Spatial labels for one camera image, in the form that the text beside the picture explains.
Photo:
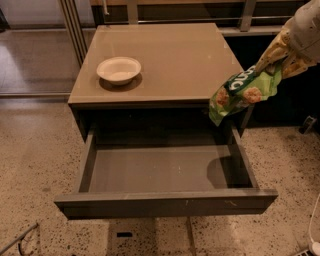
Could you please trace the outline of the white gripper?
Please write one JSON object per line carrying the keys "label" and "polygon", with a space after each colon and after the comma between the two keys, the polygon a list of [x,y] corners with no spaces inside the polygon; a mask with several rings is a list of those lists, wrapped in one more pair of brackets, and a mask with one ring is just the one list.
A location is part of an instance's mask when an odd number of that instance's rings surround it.
{"label": "white gripper", "polygon": [[320,0],[310,0],[301,6],[286,26],[259,58],[255,66],[257,74],[284,60],[282,78],[287,79],[320,62]]}

